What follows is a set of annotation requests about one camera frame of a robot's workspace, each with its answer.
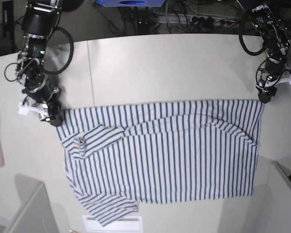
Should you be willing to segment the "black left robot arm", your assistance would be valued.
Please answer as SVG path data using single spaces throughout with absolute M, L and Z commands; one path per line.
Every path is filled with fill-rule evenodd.
M 276 85 L 291 69 L 286 65 L 287 56 L 291 47 L 291 36 L 276 18 L 267 0 L 239 0 L 238 4 L 244 11 L 239 27 L 239 42 L 242 49 L 250 56 L 258 56 L 267 52 L 265 60 L 259 65 L 255 74 L 256 89 L 259 100 L 266 104 L 277 92 Z M 243 34 L 247 20 L 263 39 L 262 48 L 250 51 L 244 40 Z

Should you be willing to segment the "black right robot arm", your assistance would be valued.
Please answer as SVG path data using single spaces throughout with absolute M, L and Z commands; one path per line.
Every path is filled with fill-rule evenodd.
M 61 13 L 64 11 L 62 0 L 29 0 L 21 29 L 24 32 L 21 50 L 15 62 L 15 81 L 22 86 L 26 95 L 22 107 L 35 111 L 41 121 L 58 127 L 63 123 L 61 106 L 58 100 L 60 88 L 50 77 L 64 72 L 74 55 L 74 42 L 71 34 L 60 27 Z M 44 67 L 45 53 L 49 40 L 55 32 L 63 33 L 69 42 L 70 51 L 67 62 L 57 71 Z

